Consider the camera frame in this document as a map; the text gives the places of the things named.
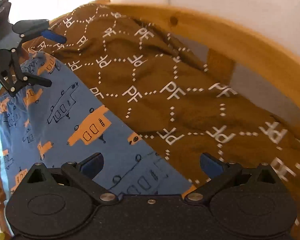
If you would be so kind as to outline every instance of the metal screw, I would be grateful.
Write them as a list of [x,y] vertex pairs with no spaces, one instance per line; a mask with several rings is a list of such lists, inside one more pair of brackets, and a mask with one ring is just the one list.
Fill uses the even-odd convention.
[[155,199],[148,199],[148,204],[155,204],[156,200]]
[[102,201],[107,201],[107,202],[113,201],[113,200],[115,200],[115,195],[112,193],[103,193],[103,194],[101,194],[100,199]]
[[202,200],[203,199],[203,196],[202,194],[200,193],[190,193],[188,196],[188,199],[191,200],[191,201],[199,201],[199,200]]

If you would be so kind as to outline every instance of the brown cloth with pf print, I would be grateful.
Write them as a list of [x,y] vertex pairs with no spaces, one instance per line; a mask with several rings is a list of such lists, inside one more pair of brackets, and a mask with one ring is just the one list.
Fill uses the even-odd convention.
[[[176,38],[152,23],[97,4],[61,17],[52,30],[65,35],[67,43],[40,37],[26,49],[43,50],[69,66],[194,186],[208,179],[199,164],[203,152],[244,167],[271,163],[297,201],[300,221],[300,137],[219,84],[209,67]],[[293,235],[300,239],[300,225]]]

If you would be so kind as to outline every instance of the wooden bed frame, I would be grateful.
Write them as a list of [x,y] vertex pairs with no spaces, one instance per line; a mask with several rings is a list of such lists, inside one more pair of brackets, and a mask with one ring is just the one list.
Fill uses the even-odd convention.
[[[300,57],[261,34],[226,19],[202,12],[160,5],[105,4],[121,14],[155,23],[168,33],[196,41],[238,62],[268,80],[300,108]],[[218,66],[230,80],[234,64]]]

